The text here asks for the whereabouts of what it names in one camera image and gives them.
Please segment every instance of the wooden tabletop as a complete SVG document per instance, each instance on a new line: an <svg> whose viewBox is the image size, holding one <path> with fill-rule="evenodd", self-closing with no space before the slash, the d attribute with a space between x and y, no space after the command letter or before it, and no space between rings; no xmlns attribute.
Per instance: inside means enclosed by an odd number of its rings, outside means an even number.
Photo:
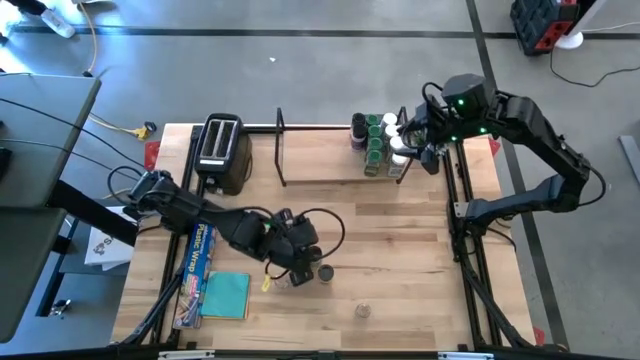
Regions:
<svg viewBox="0 0 640 360"><path fill-rule="evenodd" d="M191 127L168 124L164 130L156 168L170 171L174 179L182 177ZM344 219L347 236L343 246L324 260L335 268L335 277L329 284L314 280L297 288L272 285L265 293L260 290L264 264L220 241L214 251L213 270L251 275L248 318L205 319L201 329L182 331L182 345L197 341L198 348L211 349L397 351L455 350L461 343L471 346L462 276L459 265L452 261L446 224L443 172L431 176L414 164L401 185L371 182L282 187L273 164L274 136L252 135L252 141L253 174L242 193L206 197L223 206L259 205L272 211L290 207L294 213L325 207L337 212ZM476 197L500 197L487 138L467 140L465 149ZM301 162L298 166L310 165ZM196 178L194 174L192 188ZM340 235L335 219L325 214L309 217L318 231L319 245L325 250L332 248ZM155 302L169 237L169 232L156 230L138 238L114 325L114 341L130 334ZM496 302L521 335L534 342L513 248L491 233L484 237L484 243ZM273 266L270 271L278 274L280 269ZM371 307L369 318L356 317L356 306L361 303ZM171 327L173 310L170 304L163 337ZM478 313L488 339L486 313L480 302Z"/></svg>

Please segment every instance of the blue towel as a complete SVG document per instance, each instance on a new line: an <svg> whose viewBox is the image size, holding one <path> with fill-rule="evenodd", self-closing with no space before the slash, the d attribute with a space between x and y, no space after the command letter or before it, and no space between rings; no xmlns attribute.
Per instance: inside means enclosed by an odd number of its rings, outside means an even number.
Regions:
<svg viewBox="0 0 640 360"><path fill-rule="evenodd" d="M213 272L200 315L244 319L249 297L249 274Z"/></svg>

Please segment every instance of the white bottle cap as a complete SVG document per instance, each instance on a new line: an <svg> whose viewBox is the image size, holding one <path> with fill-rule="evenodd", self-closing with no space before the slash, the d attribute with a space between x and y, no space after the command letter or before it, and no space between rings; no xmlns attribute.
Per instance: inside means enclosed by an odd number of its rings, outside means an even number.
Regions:
<svg viewBox="0 0 640 360"><path fill-rule="evenodd" d="M389 145L391 145L391 148L394 151L400 151L406 148L406 146L404 146L404 144L402 143L402 138L400 138L400 136L392 137L391 140L389 140Z"/></svg>
<svg viewBox="0 0 640 360"><path fill-rule="evenodd" d="M396 154L391 155L391 161L393 161L393 163L396 165L404 165L408 160L409 158L407 158L406 156L400 156Z"/></svg>
<svg viewBox="0 0 640 360"><path fill-rule="evenodd" d="M394 136L398 136L398 127L396 125L387 125L387 127L384 128L384 134L388 138L393 138Z"/></svg>
<svg viewBox="0 0 640 360"><path fill-rule="evenodd" d="M395 125L398 123L398 117L394 113L386 113L382 117L382 122L386 125Z"/></svg>

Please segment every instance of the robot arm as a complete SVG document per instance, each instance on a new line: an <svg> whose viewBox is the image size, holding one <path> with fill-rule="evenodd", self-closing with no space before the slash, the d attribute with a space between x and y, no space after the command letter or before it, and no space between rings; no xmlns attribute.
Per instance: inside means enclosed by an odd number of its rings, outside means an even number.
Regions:
<svg viewBox="0 0 640 360"><path fill-rule="evenodd" d="M591 166L555 133L533 100L491 89L484 78L472 74L449 79L442 88L442 98L445 106L425 95L425 104L417 111L423 116L417 115L400 128L408 148L399 154L420 159L434 174L439 170L438 155L449 143L492 134L494 139L502 136L528 147L558 173L522 194L455 204L456 215L471 231L484 235L496 218L540 210L568 212L578 207ZM409 140L418 145L408 144Z"/></svg>
<svg viewBox="0 0 640 360"><path fill-rule="evenodd" d="M310 265L322 258L320 248L313 246L318 242L315 228L304 215L293 216L290 209L275 215L259 207L225 210L181 189L166 171L145 173L129 198L135 211L157 211L162 225L178 234L190 233L196 223L215 225L232 248L289 270L293 286L313 279Z"/></svg>

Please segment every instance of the concrete floor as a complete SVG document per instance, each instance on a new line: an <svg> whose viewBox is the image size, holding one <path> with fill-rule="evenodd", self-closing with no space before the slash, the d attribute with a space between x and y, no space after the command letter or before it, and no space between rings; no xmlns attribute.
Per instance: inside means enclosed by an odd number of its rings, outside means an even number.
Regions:
<svg viewBox="0 0 640 360"><path fill-rule="evenodd" d="M85 20L68 1L46 1L69 21ZM485 32L511 32L511 0L476 0ZM291 123L347 123L355 111L412 109L425 81L482 74L465 0L116 0L87 9L100 26L142 29L141 35L98 37L94 74L103 80L93 111L120 126L136 127L152 120L201 122L212 112L233 112L248 123L273 123L275 108ZM591 26L606 27L640 20L640 3L610 0ZM21 26L40 26L32 19ZM144 35L164 29L163 35ZM289 29L455 31L466 38L291 37L188 35L184 29ZM640 32L640 26L615 32ZM640 358L640 269L635 255L634 202L640 196L617 137L640 139L640 72L616 75L595 89L572 86L549 71L549 57L526 58L514 40L487 40L497 84L502 90L538 102L557 132L583 152L607 178L609 193L595 206L570 214L535 215L557 295L569 345L574 352ZM591 40L578 50L558 51L556 70L584 82L621 67L638 66L637 40ZM78 75L91 61L89 35L65 40L52 34L16 29L0 49L1 67L46 74ZM143 144L127 135L87 123L87 129L118 144L142 160ZM160 134L150 140L159 140ZM76 151L109 166L124 164L116 154L81 136ZM517 148L526 185L531 188L551 170L527 149ZM504 155L496 166L505 194L513 191ZM106 194L101 169L93 178L76 176L87 165L72 158L63 178L90 196ZM588 184L583 199L595 196L598 183ZM129 183L122 181L118 187ZM548 324L531 255L520 221L513 234L533 324ZM65 279L65 295L82 299L92 310L61 319L36 320L27 310L18 335L0 345L0 353L98 346L109 340L121 279L103 278L85 290L82 276ZM74 325L79 337L65 340ZM49 339L28 342L37 331Z"/></svg>

